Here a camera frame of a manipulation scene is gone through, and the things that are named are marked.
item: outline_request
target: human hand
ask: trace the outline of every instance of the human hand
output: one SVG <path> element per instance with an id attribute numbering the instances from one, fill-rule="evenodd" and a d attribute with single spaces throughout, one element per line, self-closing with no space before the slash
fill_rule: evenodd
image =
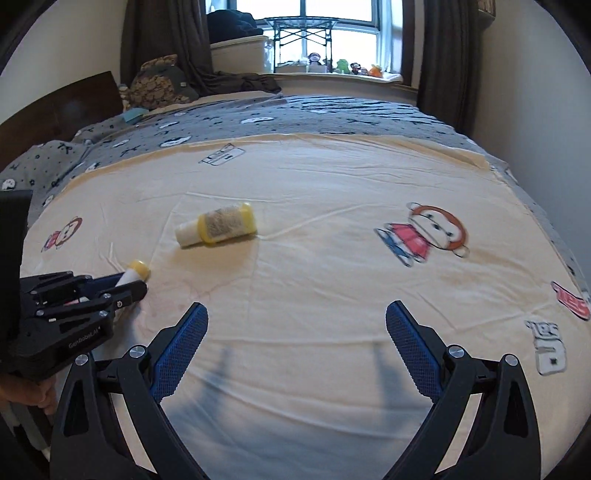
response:
<path id="1" fill-rule="evenodd" d="M 46 415 L 51 415 L 57 408 L 55 384 L 55 375 L 37 383 L 14 375 L 0 374 L 0 407 L 11 401 L 39 407 Z"/>

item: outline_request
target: dark brown curtain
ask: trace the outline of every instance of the dark brown curtain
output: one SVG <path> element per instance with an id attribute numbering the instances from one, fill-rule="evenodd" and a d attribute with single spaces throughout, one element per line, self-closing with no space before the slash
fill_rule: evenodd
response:
<path id="1" fill-rule="evenodd" d="M 480 71 L 476 0 L 425 0 L 425 43 L 417 106 L 470 135 Z"/>
<path id="2" fill-rule="evenodd" d="M 128 0 L 121 38 L 121 81 L 130 85 L 144 62 L 173 53 L 201 96 L 280 91 L 270 77 L 213 71 L 204 0 Z"/>

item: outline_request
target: screw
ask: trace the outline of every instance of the screw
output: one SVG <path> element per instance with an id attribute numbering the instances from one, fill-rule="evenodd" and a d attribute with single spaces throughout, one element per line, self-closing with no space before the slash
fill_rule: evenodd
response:
<path id="1" fill-rule="evenodd" d="M 133 347 L 131 347 L 131 350 L 129 350 L 129 356 L 131 358 L 139 358 L 144 353 L 146 353 L 146 349 L 144 347 L 142 347 L 141 345 L 133 346 Z"/>
<path id="2" fill-rule="evenodd" d="M 82 366 L 88 361 L 88 355 L 82 354 L 76 357 L 76 365 Z"/>
<path id="3" fill-rule="evenodd" d="M 505 357 L 505 362 L 507 362 L 512 367 L 516 367 L 519 363 L 519 360 L 517 360 L 517 357 L 515 355 L 509 354 Z"/>
<path id="4" fill-rule="evenodd" d="M 465 353 L 464 349 L 459 345 L 452 345 L 448 352 L 453 358 L 462 358 Z"/>

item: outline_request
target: cartoon bear print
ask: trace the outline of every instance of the cartoon bear print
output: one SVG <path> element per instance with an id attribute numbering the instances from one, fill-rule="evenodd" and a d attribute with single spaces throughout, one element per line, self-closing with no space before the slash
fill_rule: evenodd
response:
<path id="1" fill-rule="evenodd" d="M 82 225 L 82 218 L 74 217 L 68 224 L 59 231 L 53 232 L 46 240 L 41 252 L 49 250 L 51 247 L 59 249 L 78 231 Z"/>
<path id="2" fill-rule="evenodd" d="M 457 217 L 432 205 L 407 206 L 408 223 L 386 223 L 374 230 L 404 265 L 426 262 L 432 247 L 468 256 L 468 233 Z"/>

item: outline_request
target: bed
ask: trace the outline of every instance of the bed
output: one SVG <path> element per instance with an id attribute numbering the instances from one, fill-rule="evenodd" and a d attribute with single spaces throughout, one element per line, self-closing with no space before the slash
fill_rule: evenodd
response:
<path id="1" fill-rule="evenodd" d="M 147 297 L 98 358 L 206 305 L 209 332 L 163 409 L 211 478 L 381 478 L 430 407 L 384 328 L 398 299 L 448 344 L 519 357 L 543 476 L 591 413 L 576 261 L 507 165 L 411 105 L 249 93 L 116 116 L 32 147 L 0 184 L 34 192 L 22 275 L 150 263 Z M 241 200 L 256 237 L 178 247 L 176 225 Z M 410 250 L 389 241 L 409 234 Z"/>

